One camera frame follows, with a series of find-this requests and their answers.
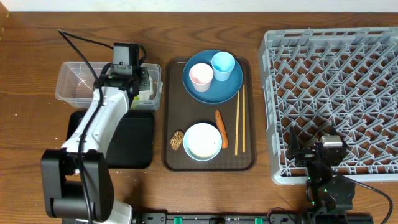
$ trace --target plastic bin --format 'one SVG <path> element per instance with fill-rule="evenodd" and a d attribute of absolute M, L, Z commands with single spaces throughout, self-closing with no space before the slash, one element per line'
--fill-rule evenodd
<path fill-rule="evenodd" d="M 398 27 L 270 30 L 259 48 L 271 178 L 304 184 L 285 153 L 333 125 L 349 152 L 335 171 L 360 182 L 398 181 Z"/>
<path fill-rule="evenodd" d="M 97 76 L 107 62 L 90 62 Z M 157 110 L 160 106 L 162 94 L 162 69 L 159 65 L 142 64 L 148 68 L 149 76 L 153 79 L 154 93 L 149 100 L 134 100 L 130 110 Z M 93 99 L 94 77 L 84 62 L 65 62 L 62 64 L 58 76 L 55 97 L 76 108 L 88 108 Z"/>

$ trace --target wooden chopstick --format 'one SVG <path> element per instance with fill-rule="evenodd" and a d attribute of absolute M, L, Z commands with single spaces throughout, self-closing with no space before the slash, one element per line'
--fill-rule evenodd
<path fill-rule="evenodd" d="M 243 84 L 243 106 L 242 106 L 242 151 L 245 152 L 246 147 L 246 132 L 245 132 L 245 121 L 246 121 L 246 98 L 244 97 L 244 84 Z"/>
<path fill-rule="evenodd" d="M 236 103 L 236 132 L 235 132 L 235 156 L 238 155 L 238 137 L 239 137 L 239 92 L 238 91 L 238 102 Z"/>

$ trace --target lattice basket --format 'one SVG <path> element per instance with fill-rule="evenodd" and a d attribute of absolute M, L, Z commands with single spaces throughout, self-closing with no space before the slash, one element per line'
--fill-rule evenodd
<path fill-rule="evenodd" d="M 289 128 L 305 147 L 333 125 L 349 145 L 334 170 L 398 180 L 398 28 L 270 30 L 259 49 L 272 180 L 304 184 L 285 156 Z"/>

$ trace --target carrot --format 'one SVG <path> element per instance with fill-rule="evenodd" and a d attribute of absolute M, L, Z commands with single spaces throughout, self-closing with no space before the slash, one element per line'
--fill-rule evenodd
<path fill-rule="evenodd" d="M 221 148 L 226 149 L 228 147 L 228 137 L 226 135 L 223 118 L 221 117 L 221 113 L 218 109 L 216 110 L 216 124 L 218 130 L 221 133 L 221 138 L 223 140 L 223 145 L 221 146 Z"/>

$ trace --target black tray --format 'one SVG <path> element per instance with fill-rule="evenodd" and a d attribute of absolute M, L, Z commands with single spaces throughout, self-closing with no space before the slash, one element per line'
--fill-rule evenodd
<path fill-rule="evenodd" d="M 69 119 L 67 139 L 73 134 L 86 111 L 76 111 Z M 144 169 L 152 162 L 154 115 L 129 111 L 120 120 L 109 143 L 106 163 L 109 168 Z"/>
<path fill-rule="evenodd" d="M 167 66 L 165 89 L 164 145 L 162 160 L 172 171 L 244 171 L 256 163 L 256 141 L 254 139 L 254 115 L 249 62 L 237 57 L 242 67 L 243 83 L 246 89 L 246 152 L 242 153 L 242 102 L 243 88 L 240 91 L 239 145 L 235 156 L 236 101 L 238 95 L 226 103 L 208 105 L 194 99 L 186 91 L 182 82 L 182 72 L 189 58 L 175 58 Z M 215 110 L 219 109 L 228 135 L 228 148 L 209 161 L 192 159 L 183 146 L 173 150 L 169 144 L 174 132 L 183 132 L 196 123 L 215 125 Z"/>

